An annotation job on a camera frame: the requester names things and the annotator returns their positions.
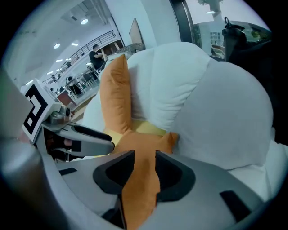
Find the yellow fabric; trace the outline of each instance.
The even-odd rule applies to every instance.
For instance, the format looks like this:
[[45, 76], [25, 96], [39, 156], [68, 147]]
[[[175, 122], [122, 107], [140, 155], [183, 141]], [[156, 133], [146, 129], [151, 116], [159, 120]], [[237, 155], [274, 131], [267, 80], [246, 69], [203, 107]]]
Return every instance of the yellow fabric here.
[[[164, 134], [166, 133], [165, 130], [160, 129], [155, 125], [151, 124], [150, 122], [143, 120], [132, 120], [132, 130], [138, 133], [156, 134], [160, 136], [164, 136]], [[105, 129], [104, 133], [112, 137], [112, 142], [115, 144], [115, 146], [118, 144], [121, 137], [123, 136], [123, 134], [117, 133], [110, 129]]]

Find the ceiling light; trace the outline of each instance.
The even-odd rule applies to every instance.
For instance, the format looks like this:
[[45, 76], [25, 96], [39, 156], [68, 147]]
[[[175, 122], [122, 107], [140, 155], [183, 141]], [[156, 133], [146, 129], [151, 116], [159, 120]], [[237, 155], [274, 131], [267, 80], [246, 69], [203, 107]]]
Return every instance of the ceiling light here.
[[57, 44], [54, 46], [54, 49], [57, 49], [59, 46], [60, 46], [60, 43], [57, 43]]
[[33, 80], [31, 80], [31, 81], [28, 81], [27, 83], [26, 83], [26, 85], [29, 85], [31, 82], [32, 82]]
[[86, 24], [87, 22], [88, 22], [88, 19], [84, 19], [84, 20], [81, 21], [81, 25], [84, 25], [84, 24]]

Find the orange cushion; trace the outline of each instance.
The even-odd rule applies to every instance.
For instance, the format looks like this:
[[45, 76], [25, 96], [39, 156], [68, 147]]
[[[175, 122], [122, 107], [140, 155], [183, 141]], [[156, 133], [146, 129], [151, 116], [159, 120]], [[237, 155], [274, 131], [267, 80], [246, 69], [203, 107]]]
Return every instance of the orange cushion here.
[[132, 126], [130, 76], [124, 54], [104, 69], [99, 93], [106, 128], [123, 134]]
[[155, 152], [172, 153], [178, 138], [176, 133], [163, 137], [128, 130], [113, 153], [135, 151], [134, 170], [122, 190], [122, 204], [128, 230], [135, 230], [152, 214], [160, 182], [155, 171]]

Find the railing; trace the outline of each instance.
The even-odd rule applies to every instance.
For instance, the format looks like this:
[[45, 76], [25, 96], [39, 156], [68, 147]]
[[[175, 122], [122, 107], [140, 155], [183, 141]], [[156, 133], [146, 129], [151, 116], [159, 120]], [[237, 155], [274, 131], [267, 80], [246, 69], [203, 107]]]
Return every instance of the railing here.
[[[115, 34], [113, 31], [109, 31], [105, 34], [102, 34], [101, 36], [99, 36], [98, 38], [95, 38], [94, 40], [90, 41], [89, 43], [87, 43], [85, 46], [81, 47], [79, 50], [77, 50], [67, 61], [65, 61], [65, 63], [61, 66], [60, 70], [58, 72], [55, 73], [55, 78], [58, 78], [58, 74], [63, 74], [66, 70], [69, 69], [69, 67], [71, 65], [73, 65], [76, 61], [78, 61], [84, 54], [92, 51], [93, 45], [95, 44], [103, 44], [106, 43], [110, 40], [112, 40], [113, 38], [115, 38]], [[50, 84], [53, 81], [52, 77], [47, 78], [46, 80], [42, 81], [44, 84]]]

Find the ceiling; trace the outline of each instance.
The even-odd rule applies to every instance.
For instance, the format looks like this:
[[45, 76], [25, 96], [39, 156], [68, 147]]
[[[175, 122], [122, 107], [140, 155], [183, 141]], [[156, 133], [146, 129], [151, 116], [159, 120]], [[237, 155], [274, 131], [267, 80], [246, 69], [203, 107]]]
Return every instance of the ceiling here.
[[[4, 68], [18, 86], [43, 77], [62, 53], [71, 56], [80, 48], [71, 46], [72, 42], [88, 43], [95, 32], [108, 29], [107, 16], [102, 0], [46, 1], [17, 31], [6, 51]], [[81, 25], [84, 18], [89, 21]], [[58, 49], [54, 49], [56, 43], [60, 43]]]

